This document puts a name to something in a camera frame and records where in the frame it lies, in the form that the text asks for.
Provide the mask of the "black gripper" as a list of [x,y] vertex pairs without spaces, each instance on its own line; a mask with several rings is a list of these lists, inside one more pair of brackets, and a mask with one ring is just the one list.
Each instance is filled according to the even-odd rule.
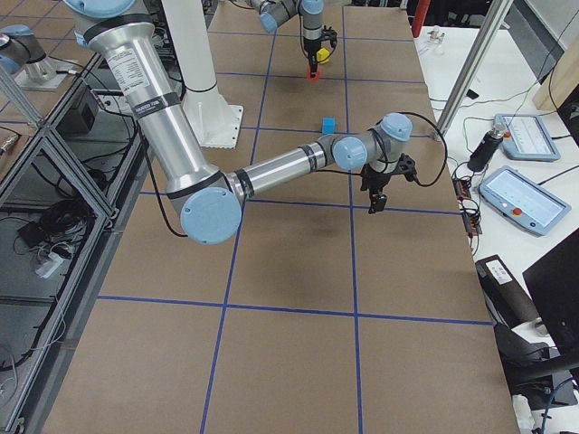
[[360,190],[368,192],[370,199],[368,213],[383,212],[387,204],[387,195],[383,194],[383,190],[389,184],[394,173],[379,172],[370,164],[366,164],[362,167],[360,174],[362,175]]
[[317,73],[318,72],[317,54],[318,51],[321,49],[321,41],[319,39],[316,40],[304,39],[303,47],[307,54],[308,72]]

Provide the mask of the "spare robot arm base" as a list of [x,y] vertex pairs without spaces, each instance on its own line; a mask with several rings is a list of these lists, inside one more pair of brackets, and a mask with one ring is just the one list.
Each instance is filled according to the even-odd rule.
[[64,80],[57,73],[57,64],[24,24],[1,29],[1,66],[24,90],[56,90]]

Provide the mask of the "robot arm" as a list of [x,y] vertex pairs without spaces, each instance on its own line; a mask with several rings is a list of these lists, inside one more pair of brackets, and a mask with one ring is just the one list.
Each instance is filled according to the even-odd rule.
[[318,51],[326,40],[323,27],[323,1],[309,0],[247,0],[245,1],[260,18],[261,26],[266,33],[276,32],[293,17],[301,19],[301,47],[308,61],[308,79],[318,78]]
[[154,25],[141,1],[70,1],[79,44],[104,57],[135,120],[167,177],[166,194],[185,236],[218,244],[238,230],[242,202],[304,175],[338,164],[361,169],[371,212],[384,209],[382,190],[400,174],[412,133],[402,113],[385,115],[361,134],[325,134],[280,156],[230,174],[205,158],[182,101],[153,46]]

